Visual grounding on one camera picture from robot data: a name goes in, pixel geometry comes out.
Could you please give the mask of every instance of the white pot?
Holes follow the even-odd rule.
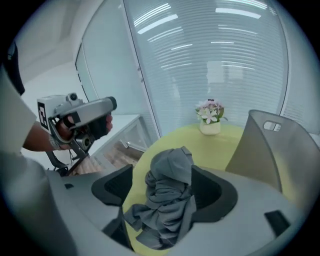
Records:
[[[200,121],[200,131],[204,135],[216,135],[221,131],[220,122],[214,122],[211,124],[206,124],[204,121]]]

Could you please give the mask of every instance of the wooden floor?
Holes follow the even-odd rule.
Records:
[[[120,169],[126,165],[136,166],[143,152],[134,148],[125,148],[121,142],[114,144],[113,148],[105,154],[108,161],[113,164],[117,169]],[[101,171],[103,166],[94,159],[87,157],[82,163],[71,173],[71,176],[88,174]]]

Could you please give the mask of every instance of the round table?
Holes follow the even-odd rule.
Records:
[[[222,124],[221,133],[204,135],[199,130],[199,124],[192,124],[178,128],[158,139],[147,149],[133,169],[132,188],[123,203],[123,212],[125,213],[133,204],[145,204],[147,189],[145,176],[156,154],[185,146],[192,153],[195,165],[224,171],[237,148],[243,131],[241,127]],[[136,232],[127,223],[125,225],[131,245],[137,254],[162,256],[168,253],[168,250],[153,250],[144,246],[136,240],[141,230]]]

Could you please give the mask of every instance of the chair backrest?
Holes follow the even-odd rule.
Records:
[[[265,182],[308,212],[320,191],[320,149],[297,122],[250,110],[226,169]]]

